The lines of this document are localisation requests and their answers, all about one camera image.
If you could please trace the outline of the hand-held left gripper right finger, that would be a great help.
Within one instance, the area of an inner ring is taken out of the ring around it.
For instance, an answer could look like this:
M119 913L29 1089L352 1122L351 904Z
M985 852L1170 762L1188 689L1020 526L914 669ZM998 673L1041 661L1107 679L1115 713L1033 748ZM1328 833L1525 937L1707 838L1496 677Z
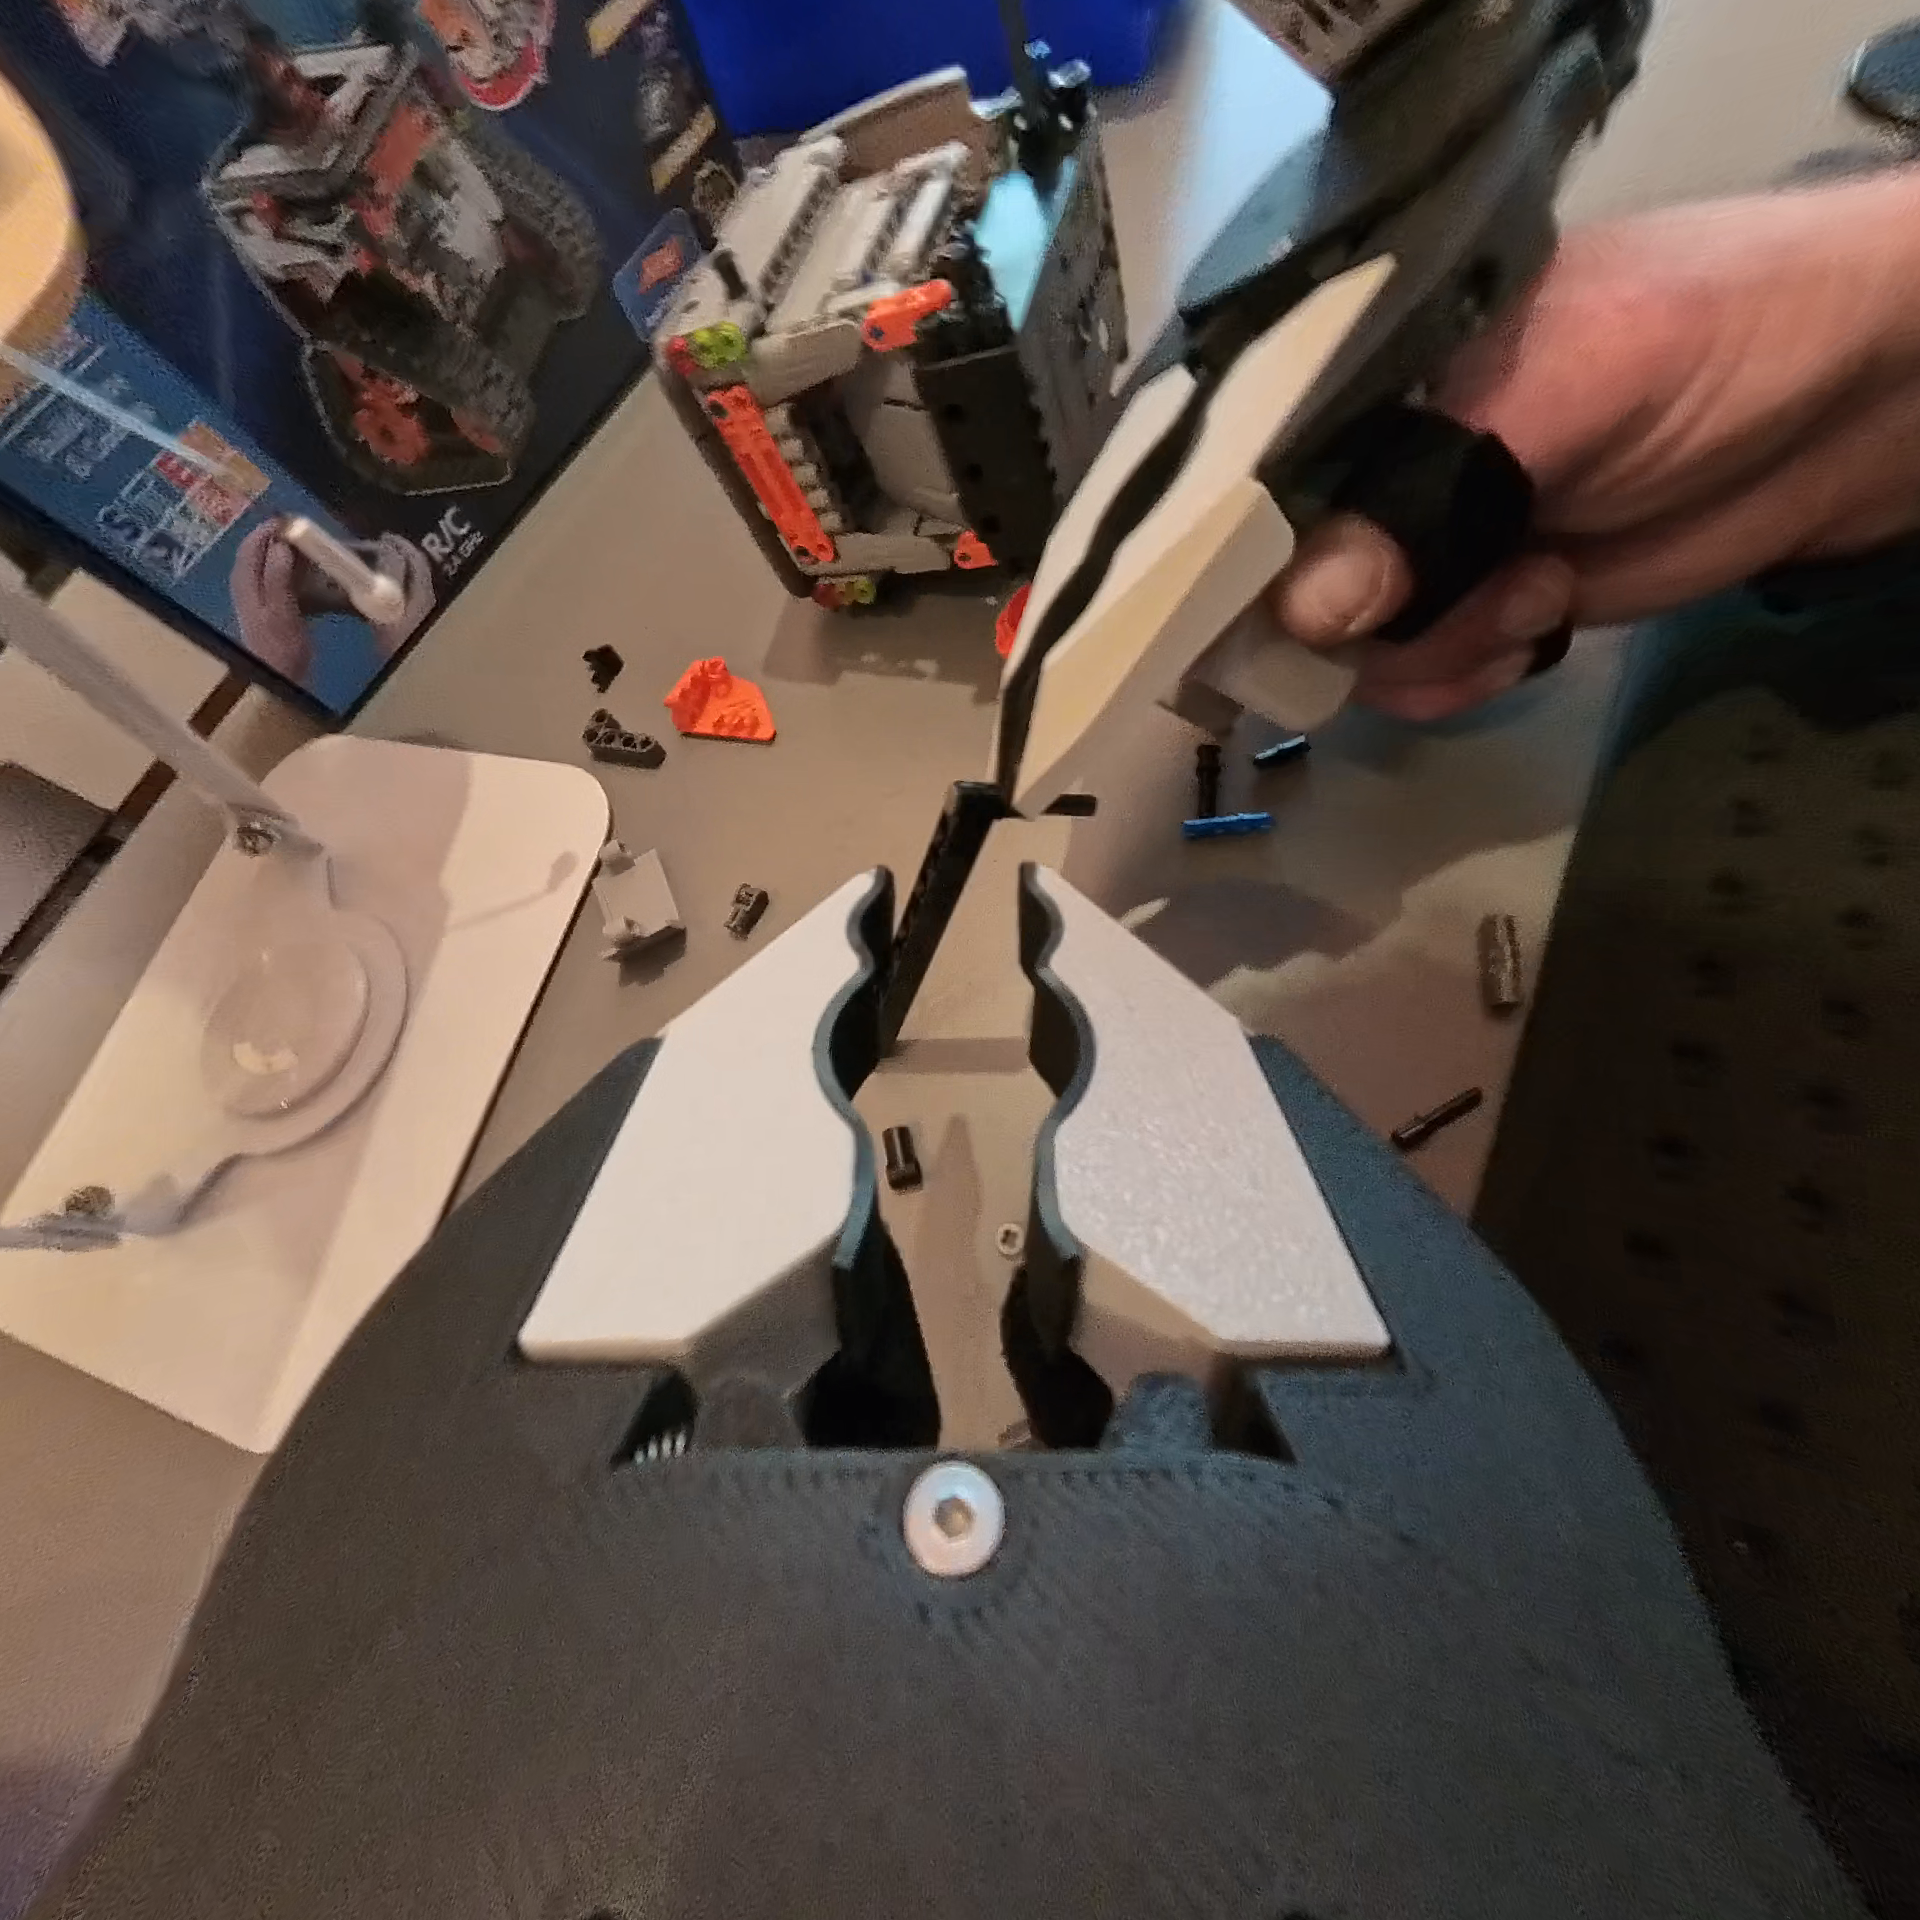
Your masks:
M1387 1321L1240 1021L1055 867L1020 871L1048 1110L1004 1302L1024 1412L1143 1377L1227 1412L1266 1369L1375 1369Z

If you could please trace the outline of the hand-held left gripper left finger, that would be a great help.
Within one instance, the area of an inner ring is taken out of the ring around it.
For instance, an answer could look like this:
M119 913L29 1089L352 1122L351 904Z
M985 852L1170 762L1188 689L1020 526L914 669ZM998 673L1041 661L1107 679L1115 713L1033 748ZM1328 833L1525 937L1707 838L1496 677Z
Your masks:
M903 1283L857 1089L877 1066L891 913L891 871L857 871L661 1031L520 1359L700 1390L886 1364Z

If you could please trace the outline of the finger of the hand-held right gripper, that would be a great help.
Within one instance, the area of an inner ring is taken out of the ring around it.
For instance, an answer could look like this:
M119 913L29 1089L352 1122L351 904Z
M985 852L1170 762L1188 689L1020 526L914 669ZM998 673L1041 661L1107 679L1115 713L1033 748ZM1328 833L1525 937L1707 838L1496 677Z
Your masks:
M1187 365L1146 378L1055 522L998 679L995 787L1004 797L1020 789L1045 655L1091 606L1119 545L1159 509L1201 417L1206 393Z
M1115 719L1176 691L1292 555L1262 465L1399 274L1390 250L1317 287L1201 381L1206 417L1159 509L1119 545L1091 606L1045 655L1015 812L1053 806Z

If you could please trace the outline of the building block robot vehicle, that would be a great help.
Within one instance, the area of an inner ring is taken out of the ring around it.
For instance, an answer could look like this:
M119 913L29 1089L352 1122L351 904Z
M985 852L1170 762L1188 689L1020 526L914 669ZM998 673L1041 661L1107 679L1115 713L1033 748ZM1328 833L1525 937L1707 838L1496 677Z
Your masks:
M1011 86L886 87L747 169L651 353L795 593L1030 577L1116 417L1131 355L1084 62L998 2Z

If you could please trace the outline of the black long holed beam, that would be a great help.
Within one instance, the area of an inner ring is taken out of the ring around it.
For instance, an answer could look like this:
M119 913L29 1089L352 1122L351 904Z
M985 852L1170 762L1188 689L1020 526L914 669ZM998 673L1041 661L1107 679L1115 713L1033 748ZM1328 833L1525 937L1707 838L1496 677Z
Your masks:
M891 937L888 966L877 992L877 1049L891 1055L914 998L931 973L935 955L973 866L985 847L990 830L1005 816L1005 804L990 779L957 779L935 823L914 885L909 889L898 926Z

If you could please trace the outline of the person's right hand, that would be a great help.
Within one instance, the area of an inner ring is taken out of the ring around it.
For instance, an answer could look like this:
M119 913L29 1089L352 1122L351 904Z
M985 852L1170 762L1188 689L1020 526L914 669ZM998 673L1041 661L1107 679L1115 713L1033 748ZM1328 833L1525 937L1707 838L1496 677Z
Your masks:
M1418 640L1414 575L1327 519L1266 591L1280 636L1360 646L1355 698L1440 723L1577 626L1617 626L1917 531L1917 161L1570 229L1434 390L1535 483L1535 531Z

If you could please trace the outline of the grey curved panel piece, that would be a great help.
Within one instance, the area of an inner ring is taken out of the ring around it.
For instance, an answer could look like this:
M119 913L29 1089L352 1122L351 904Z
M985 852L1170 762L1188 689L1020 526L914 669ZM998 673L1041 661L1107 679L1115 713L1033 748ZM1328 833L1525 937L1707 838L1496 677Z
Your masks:
M606 964L624 964L686 937L686 921L657 849L636 852L612 836L598 849L590 894L605 921L600 961Z

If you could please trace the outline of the orange wedge plate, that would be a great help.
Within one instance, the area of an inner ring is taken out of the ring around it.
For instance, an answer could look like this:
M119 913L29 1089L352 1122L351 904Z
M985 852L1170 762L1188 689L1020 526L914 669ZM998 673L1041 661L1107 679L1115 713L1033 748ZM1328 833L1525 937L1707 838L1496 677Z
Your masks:
M777 719L756 679L737 677L725 655L694 661L662 695L672 727L686 738L770 744Z

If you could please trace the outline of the white articulated stand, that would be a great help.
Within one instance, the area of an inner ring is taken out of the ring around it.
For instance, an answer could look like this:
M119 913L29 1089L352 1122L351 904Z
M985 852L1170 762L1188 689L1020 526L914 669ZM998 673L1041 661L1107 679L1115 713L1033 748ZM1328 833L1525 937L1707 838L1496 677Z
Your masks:
M198 1118L184 1167L131 1196L74 1187L60 1211L3 1224L3 1252L106 1252L165 1238L240 1162L272 1158L344 1121L393 1066L407 964L389 923L340 907L326 847L217 744L165 713L45 600L3 591L3 644L148 744L229 823L241 889L198 1021Z

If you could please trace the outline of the dark perforated pad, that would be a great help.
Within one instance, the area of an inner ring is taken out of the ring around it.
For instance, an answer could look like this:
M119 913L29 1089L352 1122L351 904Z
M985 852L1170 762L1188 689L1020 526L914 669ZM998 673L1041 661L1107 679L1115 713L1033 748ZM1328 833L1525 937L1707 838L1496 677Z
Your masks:
M1917 591L1647 626L1476 1201L1917 1917Z

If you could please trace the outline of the blue plastic storage bin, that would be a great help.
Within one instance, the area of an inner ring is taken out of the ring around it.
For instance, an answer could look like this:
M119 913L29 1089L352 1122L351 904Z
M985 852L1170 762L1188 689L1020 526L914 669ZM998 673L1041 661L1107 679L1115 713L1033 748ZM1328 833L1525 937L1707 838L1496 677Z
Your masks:
M977 97L1011 87L998 2L683 2L731 134L807 129L903 82L963 69ZM1176 2L1023 2L1023 29L1095 86L1152 64Z

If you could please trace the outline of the white knob rod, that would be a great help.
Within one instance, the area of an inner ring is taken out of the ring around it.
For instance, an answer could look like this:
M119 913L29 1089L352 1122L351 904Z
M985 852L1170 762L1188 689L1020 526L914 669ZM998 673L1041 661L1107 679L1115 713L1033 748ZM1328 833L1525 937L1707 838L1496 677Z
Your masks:
M49 361L3 343L3 365L25 374L29 381L51 390L55 394L88 407L92 416L106 417L111 427L140 436L144 445L157 447L159 455L173 455L181 465L193 468L198 476L224 488L232 481L224 456L205 455L166 432L155 421L121 407L113 398L74 381L73 374L51 370ZM334 538L307 516L280 516L277 538L300 553L307 564L314 564L370 623L396 623L404 612L404 589L397 577L386 575L380 564L362 559L344 538Z

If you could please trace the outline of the printed robot kit box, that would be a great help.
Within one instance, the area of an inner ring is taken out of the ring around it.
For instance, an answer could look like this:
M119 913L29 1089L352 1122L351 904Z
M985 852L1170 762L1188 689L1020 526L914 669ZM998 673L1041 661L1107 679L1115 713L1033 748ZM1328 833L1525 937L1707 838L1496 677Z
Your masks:
M232 475L22 378L3 529L334 723L636 384L642 260L740 180L683 2L3 2L3 77L86 232L39 360Z

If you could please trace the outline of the wooden book holder board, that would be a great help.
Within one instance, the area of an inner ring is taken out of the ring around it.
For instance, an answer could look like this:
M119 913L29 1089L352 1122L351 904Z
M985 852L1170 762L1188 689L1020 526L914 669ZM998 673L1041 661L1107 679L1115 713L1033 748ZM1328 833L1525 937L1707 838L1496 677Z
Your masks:
M86 232L70 169L33 106L3 77L3 394L86 295Z

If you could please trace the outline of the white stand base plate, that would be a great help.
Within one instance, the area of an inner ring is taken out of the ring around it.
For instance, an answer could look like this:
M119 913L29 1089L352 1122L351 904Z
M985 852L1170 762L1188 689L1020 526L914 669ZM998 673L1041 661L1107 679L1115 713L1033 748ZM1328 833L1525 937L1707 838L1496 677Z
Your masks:
M541 996L612 804L587 772L321 738L264 777L330 852L344 913L393 931L404 1014L386 1070L307 1097L259 1152L222 1113L203 1030L277 937L276 874L189 795L166 799L3 996L3 1228L83 1187L214 1186L157 1238L3 1247L3 1356L37 1353L247 1452L272 1452L321 1375L438 1228Z

